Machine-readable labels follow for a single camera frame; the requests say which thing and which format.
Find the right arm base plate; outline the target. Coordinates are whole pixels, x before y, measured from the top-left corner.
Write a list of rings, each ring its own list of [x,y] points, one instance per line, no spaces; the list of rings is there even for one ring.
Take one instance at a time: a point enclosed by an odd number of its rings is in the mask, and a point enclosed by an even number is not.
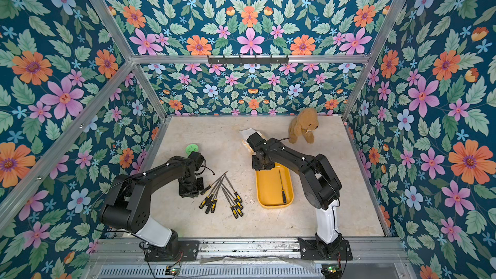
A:
[[[314,239],[297,238],[303,260],[345,260],[353,259],[350,243],[342,236],[325,244],[319,237]]]

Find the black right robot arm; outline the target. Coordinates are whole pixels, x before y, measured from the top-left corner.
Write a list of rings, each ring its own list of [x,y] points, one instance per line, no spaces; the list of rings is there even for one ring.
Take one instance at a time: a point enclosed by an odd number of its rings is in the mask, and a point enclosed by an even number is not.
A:
[[[316,241],[328,247],[336,244],[341,235],[337,208],[341,206],[342,184],[329,160],[322,154],[302,154],[279,139],[264,139],[258,133],[250,135],[247,144],[254,151],[254,170],[268,171],[280,164],[299,175],[304,196],[316,209]]]

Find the file tool two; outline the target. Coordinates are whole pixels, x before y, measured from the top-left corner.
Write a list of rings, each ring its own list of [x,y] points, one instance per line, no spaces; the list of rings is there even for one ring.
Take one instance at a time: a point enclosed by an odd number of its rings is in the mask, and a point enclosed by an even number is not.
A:
[[[205,187],[201,192],[200,194],[203,196],[205,195],[207,192],[211,192],[217,185],[219,182],[222,181],[223,177],[227,174],[227,172],[223,173],[219,178],[217,178],[213,183],[211,183],[210,185],[208,185],[207,187]]]

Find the file tool five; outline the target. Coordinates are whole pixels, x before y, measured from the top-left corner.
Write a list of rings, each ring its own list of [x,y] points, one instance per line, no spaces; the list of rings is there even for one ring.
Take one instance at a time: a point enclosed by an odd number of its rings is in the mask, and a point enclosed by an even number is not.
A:
[[[212,204],[210,206],[210,212],[211,213],[214,213],[215,210],[216,210],[216,205],[217,205],[217,202],[218,202],[218,193],[219,193],[219,190],[220,188],[222,187],[222,180],[219,181],[217,187],[216,187],[216,191],[214,192],[214,196],[213,196],[213,199],[212,199]]]

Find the file tool three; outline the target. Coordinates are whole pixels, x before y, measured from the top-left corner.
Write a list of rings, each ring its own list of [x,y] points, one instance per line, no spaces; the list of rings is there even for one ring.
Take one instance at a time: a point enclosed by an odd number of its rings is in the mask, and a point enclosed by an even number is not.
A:
[[[213,192],[213,190],[211,192],[207,192],[206,193],[206,197],[204,198],[204,200],[201,202],[201,204],[199,205],[199,209],[204,209],[204,208],[207,208],[207,204],[209,202],[209,199],[210,199],[210,196],[211,196],[211,193]]]

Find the yellow plastic storage box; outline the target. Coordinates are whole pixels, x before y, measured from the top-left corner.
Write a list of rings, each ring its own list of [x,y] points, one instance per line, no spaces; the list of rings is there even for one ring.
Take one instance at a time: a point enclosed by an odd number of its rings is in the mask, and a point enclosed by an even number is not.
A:
[[[282,180],[287,198],[287,204],[285,205],[282,202],[278,169],[280,169],[282,173]],[[275,164],[275,168],[272,170],[257,171],[256,184],[258,202],[264,209],[279,209],[288,207],[294,201],[291,173],[290,170],[283,165]]]

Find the file tool one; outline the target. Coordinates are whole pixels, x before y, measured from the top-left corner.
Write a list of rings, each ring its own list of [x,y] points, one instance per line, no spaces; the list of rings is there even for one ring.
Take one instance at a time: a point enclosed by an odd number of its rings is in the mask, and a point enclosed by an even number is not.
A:
[[[278,169],[278,175],[279,175],[280,185],[281,185],[282,202],[285,205],[285,204],[287,204],[287,198],[286,198],[286,194],[285,194],[284,183],[282,180],[282,173],[281,173],[280,169]]]

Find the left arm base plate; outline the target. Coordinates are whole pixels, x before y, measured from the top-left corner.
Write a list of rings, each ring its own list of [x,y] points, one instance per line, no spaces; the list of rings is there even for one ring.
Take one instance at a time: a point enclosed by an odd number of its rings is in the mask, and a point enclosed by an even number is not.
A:
[[[200,242],[197,240],[173,240],[165,247],[150,245],[145,249],[146,262],[191,262],[197,259]]]

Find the file tool four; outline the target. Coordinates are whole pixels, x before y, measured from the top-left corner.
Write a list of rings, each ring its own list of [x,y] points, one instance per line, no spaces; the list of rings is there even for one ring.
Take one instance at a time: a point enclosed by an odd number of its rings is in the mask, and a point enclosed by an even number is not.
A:
[[[224,176],[221,176],[220,179],[215,183],[213,187],[213,192],[211,193],[209,202],[207,204],[207,208],[205,210],[206,214],[209,213],[214,213],[216,209],[216,204],[218,201],[218,191],[220,190],[220,187],[222,186]]]

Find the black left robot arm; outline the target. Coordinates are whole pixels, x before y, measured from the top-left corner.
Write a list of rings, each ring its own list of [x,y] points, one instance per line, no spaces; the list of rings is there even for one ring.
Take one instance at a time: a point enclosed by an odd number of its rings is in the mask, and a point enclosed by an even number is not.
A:
[[[152,195],[175,180],[182,198],[196,198],[204,189],[199,170],[205,158],[199,152],[188,157],[174,156],[162,165],[134,175],[119,175],[112,182],[102,204],[99,219],[114,229],[122,229],[158,248],[173,245],[177,233],[151,217]]]

